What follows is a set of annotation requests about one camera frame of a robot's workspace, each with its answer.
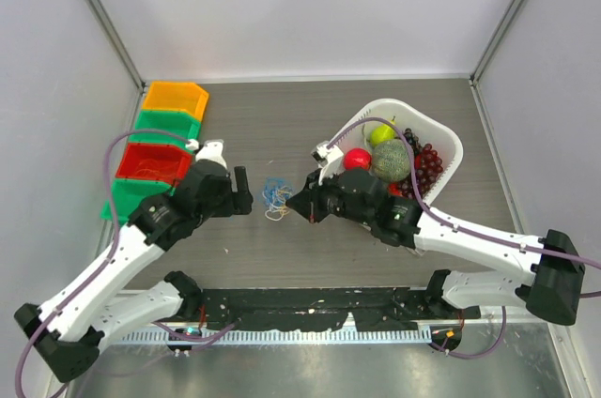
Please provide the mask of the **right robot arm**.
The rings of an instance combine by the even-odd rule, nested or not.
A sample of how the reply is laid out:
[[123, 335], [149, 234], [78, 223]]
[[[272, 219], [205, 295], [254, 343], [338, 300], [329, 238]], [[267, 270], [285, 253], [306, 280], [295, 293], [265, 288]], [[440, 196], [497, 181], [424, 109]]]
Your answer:
[[286, 205], [311, 223], [334, 215], [362, 224], [387, 245], [446, 253], [484, 266], [479, 273], [433, 275], [424, 307], [436, 318], [472, 306], [512, 306], [549, 323], [576, 322], [585, 267], [565, 233], [525, 236], [462, 221], [390, 194], [385, 182], [360, 168], [330, 178], [313, 172]]

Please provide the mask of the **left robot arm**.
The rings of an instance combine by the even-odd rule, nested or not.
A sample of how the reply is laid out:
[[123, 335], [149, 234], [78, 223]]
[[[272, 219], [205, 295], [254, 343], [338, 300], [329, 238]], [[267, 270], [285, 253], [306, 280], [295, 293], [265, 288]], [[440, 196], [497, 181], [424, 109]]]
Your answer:
[[193, 320], [203, 292], [181, 271], [116, 305], [112, 298], [139, 271], [189, 237], [210, 218], [252, 211], [246, 170], [232, 172], [212, 160], [195, 162], [173, 192], [143, 199], [114, 241], [71, 284], [37, 305], [23, 304], [14, 319], [56, 379], [66, 384], [83, 375], [119, 336], [164, 318]]

